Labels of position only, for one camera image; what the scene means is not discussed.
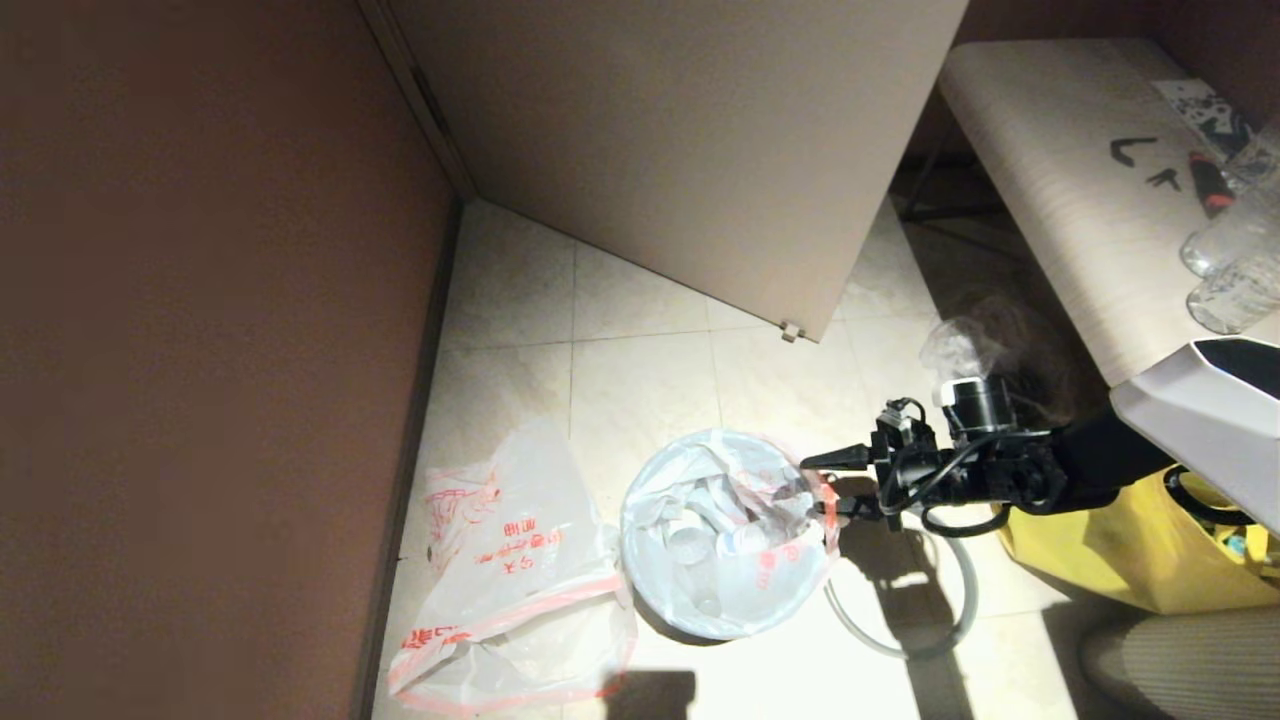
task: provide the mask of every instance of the yellow tote bag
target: yellow tote bag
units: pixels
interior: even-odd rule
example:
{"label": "yellow tote bag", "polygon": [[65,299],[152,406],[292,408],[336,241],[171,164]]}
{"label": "yellow tote bag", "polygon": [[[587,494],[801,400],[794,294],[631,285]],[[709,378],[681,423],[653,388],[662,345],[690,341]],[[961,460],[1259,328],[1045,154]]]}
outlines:
{"label": "yellow tote bag", "polygon": [[1258,577],[1266,533],[1253,529],[1249,552],[1233,557],[1169,497],[1162,478],[1144,478],[1097,510],[1014,510],[1000,539],[1023,565],[1162,615],[1280,605],[1280,588]]}

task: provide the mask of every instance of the glass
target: glass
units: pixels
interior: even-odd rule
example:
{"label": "glass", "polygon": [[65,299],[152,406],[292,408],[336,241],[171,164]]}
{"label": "glass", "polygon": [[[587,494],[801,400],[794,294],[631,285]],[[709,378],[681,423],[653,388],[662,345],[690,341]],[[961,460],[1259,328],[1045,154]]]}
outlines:
{"label": "glass", "polygon": [[1222,167],[1226,186],[1235,195],[1270,182],[1280,165],[1280,122],[1274,122],[1253,136],[1244,150],[1231,156]]}
{"label": "glass", "polygon": [[1280,250],[1280,176],[1240,196],[1181,247],[1183,264],[1199,277],[1245,255]]}
{"label": "glass", "polygon": [[1206,278],[1187,296],[1196,322],[1235,334],[1280,309],[1280,251],[1245,255]]}

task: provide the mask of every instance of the door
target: door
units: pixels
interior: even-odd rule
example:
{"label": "door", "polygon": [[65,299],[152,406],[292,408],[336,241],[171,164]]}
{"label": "door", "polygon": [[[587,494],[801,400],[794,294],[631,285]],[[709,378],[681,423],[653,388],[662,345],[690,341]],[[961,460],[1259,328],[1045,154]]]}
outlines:
{"label": "door", "polygon": [[820,340],[964,0],[390,0],[480,196]]}

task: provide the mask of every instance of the tiled floor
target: tiled floor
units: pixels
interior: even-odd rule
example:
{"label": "tiled floor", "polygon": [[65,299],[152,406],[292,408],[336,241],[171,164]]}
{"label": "tiled floor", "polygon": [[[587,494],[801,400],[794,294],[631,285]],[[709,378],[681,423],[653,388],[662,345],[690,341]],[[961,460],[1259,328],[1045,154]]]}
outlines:
{"label": "tiled floor", "polygon": [[[820,345],[785,343],[763,320],[475,204],[463,217],[419,477],[425,466],[483,460],[506,433],[545,415],[568,433],[602,514],[617,518],[644,461],[698,429],[765,433],[796,454],[865,441],[884,400],[929,397],[933,378],[916,354],[937,320],[887,202]],[[404,528],[383,670],[426,591],[421,493],[416,487]],[[841,560],[833,579],[861,624],[914,643],[946,632],[961,592],[945,546],[878,528],[845,539],[859,564]],[[877,655],[815,593],[781,626],[713,647],[680,644],[640,623],[637,680],[612,707],[590,701],[497,716],[654,717],[653,707],[680,693],[692,694],[687,712],[699,719],[1115,712],[1080,689],[1071,641],[1116,607],[1071,601],[1011,562],[993,536],[965,543],[982,601],[970,637],[951,656],[909,666]],[[892,582],[877,588],[868,577]],[[422,716],[385,697],[381,684],[374,717]]]}

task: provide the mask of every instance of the white trash can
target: white trash can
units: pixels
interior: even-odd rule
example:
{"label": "white trash can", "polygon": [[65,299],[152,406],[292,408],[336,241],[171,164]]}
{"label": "white trash can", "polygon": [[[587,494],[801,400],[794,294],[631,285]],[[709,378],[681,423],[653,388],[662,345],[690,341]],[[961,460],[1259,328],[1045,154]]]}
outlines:
{"label": "white trash can", "polygon": [[[817,516],[815,501],[828,512]],[[645,603],[708,639],[767,630],[836,557],[835,493],[773,443],[710,429],[645,464],[622,501],[622,561]]]}

